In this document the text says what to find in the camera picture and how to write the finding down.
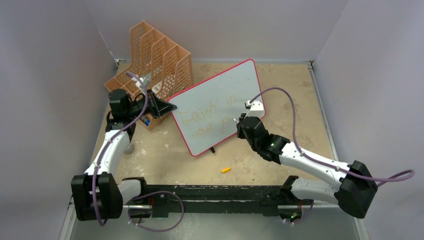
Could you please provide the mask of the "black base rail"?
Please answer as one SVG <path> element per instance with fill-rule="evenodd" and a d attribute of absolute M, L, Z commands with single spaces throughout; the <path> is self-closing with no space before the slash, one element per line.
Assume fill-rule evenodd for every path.
<path fill-rule="evenodd" d="M 153 218 L 170 213 L 261 214 L 264 217 L 290 218 L 301 214 L 310 199 L 300 200 L 280 185 L 145 185 L 142 198 L 130 205 L 144 205 Z"/>

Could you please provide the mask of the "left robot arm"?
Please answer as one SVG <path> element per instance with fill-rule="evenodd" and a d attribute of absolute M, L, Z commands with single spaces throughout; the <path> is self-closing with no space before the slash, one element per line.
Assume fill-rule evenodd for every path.
<path fill-rule="evenodd" d="M 77 219 L 98 220 L 102 226 L 109 219 L 118 219 L 124 204 L 130 200 L 142 205 L 149 199 L 143 177 L 126 178 L 120 184 L 114 178 L 122 156 L 130 149 L 136 121 L 144 114 L 161 118 L 177 109 L 176 105 L 159 99 L 152 90 L 132 99 L 128 92 L 118 88 L 108 94 L 108 100 L 110 111 L 103 144 L 89 168 L 71 180 Z"/>

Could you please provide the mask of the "orange plastic file organizer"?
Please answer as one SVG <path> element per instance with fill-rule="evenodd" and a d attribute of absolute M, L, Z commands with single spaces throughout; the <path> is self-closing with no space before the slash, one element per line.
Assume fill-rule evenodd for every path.
<path fill-rule="evenodd" d="M 150 77 L 147 88 L 161 100 L 194 85 L 191 53 L 145 21 L 130 29 L 130 56 L 127 70 Z"/>

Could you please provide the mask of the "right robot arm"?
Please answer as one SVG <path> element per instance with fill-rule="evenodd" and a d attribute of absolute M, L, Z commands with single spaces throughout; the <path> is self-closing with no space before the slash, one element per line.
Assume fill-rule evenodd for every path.
<path fill-rule="evenodd" d="M 236 124 L 237 137 L 247 140 L 251 149 L 268 162 L 306 172 L 316 180 L 289 177 L 289 185 L 280 196 L 288 204 L 310 199 L 338 205 L 352 217 L 363 219 L 378 191 L 378 186 L 366 165 L 360 161 L 335 161 L 305 149 L 294 142 L 269 133 L 256 116 L 243 113 Z"/>

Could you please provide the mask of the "clear plastic jar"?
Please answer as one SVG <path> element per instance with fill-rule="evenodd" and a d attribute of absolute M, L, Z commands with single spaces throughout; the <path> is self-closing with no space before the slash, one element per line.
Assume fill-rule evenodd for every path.
<path fill-rule="evenodd" d="M 140 120 L 146 125 L 149 126 L 150 125 L 150 119 L 147 117 L 147 115 L 142 115 Z"/>

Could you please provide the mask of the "pink framed whiteboard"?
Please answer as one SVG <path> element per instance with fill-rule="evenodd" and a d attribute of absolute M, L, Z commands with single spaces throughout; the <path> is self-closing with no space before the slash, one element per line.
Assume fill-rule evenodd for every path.
<path fill-rule="evenodd" d="M 256 63 L 247 59 L 170 97 L 189 153 L 199 156 L 235 135 L 235 120 L 247 112 L 246 101 L 261 91 Z"/>

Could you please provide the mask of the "yellow marker cap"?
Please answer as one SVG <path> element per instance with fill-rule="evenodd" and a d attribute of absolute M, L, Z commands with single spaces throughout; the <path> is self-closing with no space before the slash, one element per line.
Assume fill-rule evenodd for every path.
<path fill-rule="evenodd" d="M 231 168 L 227 167 L 227 168 L 222 169 L 221 173 L 225 174 L 225 173 L 228 173 L 230 170 L 231 170 Z"/>

